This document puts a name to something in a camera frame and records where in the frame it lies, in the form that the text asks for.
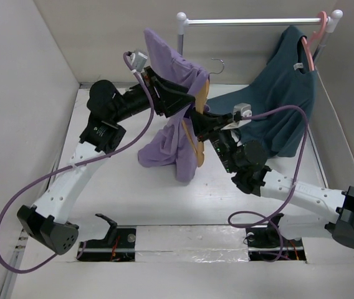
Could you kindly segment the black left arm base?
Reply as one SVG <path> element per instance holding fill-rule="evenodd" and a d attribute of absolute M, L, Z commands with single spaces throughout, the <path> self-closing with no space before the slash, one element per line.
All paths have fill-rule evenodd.
<path fill-rule="evenodd" d="M 134 262 L 136 226 L 119 226 L 111 218 L 96 214 L 109 225 L 102 239 L 79 243 L 76 259 L 79 262 Z"/>

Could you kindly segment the wooden clothes hanger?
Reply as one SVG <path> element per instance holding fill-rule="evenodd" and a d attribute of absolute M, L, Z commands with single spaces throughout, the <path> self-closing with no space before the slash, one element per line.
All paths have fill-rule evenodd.
<path fill-rule="evenodd" d="M 213 129 L 208 112 L 208 94 L 212 73 L 188 60 L 181 62 L 179 107 L 182 109 L 183 137 L 178 162 L 184 170 L 194 172 L 204 163 L 204 141 Z"/>

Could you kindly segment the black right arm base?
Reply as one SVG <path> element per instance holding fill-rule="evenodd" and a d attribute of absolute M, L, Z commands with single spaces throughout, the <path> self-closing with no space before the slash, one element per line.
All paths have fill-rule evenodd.
<path fill-rule="evenodd" d="M 302 239 L 282 237 L 280 242 L 279 234 L 272 224 L 248 228 L 244 244 L 247 245 L 250 262 L 307 261 Z"/>

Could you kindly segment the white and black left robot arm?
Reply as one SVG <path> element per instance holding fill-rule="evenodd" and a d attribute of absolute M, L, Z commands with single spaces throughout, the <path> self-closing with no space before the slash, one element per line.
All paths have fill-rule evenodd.
<path fill-rule="evenodd" d="M 30 237 L 57 255 L 71 249 L 79 227 L 69 214 L 96 170 L 121 143 L 126 130 L 120 122 L 149 108 L 167 118 L 194 102 L 188 88 L 160 77 L 151 67 L 140 74 L 142 84 L 120 93 L 109 80 L 95 82 L 89 91 L 87 126 L 79 137 L 69 169 L 57 175 L 32 207 L 22 206 L 17 218 Z"/>

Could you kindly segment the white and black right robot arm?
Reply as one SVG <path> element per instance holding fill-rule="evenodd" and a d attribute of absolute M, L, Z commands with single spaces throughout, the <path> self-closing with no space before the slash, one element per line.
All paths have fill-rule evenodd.
<path fill-rule="evenodd" d="M 245 194 L 282 201 L 269 216 L 265 237 L 273 245 L 286 239 L 326 237 L 354 249 L 354 186 L 346 191 L 316 187 L 270 169 L 267 155 L 258 141 L 241 143 L 234 137 L 238 128 L 284 110 L 304 111 L 298 106 L 252 115 L 250 109 L 216 115 L 191 111 L 198 141 L 210 141 L 232 182 Z"/>

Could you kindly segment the purple t shirt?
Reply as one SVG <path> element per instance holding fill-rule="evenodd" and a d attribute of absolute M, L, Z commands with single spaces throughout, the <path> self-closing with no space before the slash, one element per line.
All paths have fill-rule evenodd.
<path fill-rule="evenodd" d="M 154 30 L 146 28 L 144 37 L 152 69 L 163 79 L 186 87 L 188 94 L 196 96 L 209 79 L 209 72 L 185 59 Z M 194 106 L 190 105 L 171 116 L 155 137 L 138 151 L 141 166 L 153 168 L 174 165 L 177 181 L 189 183 L 194 178 L 198 162 L 193 149 L 197 141 L 189 117 L 192 108 Z"/>

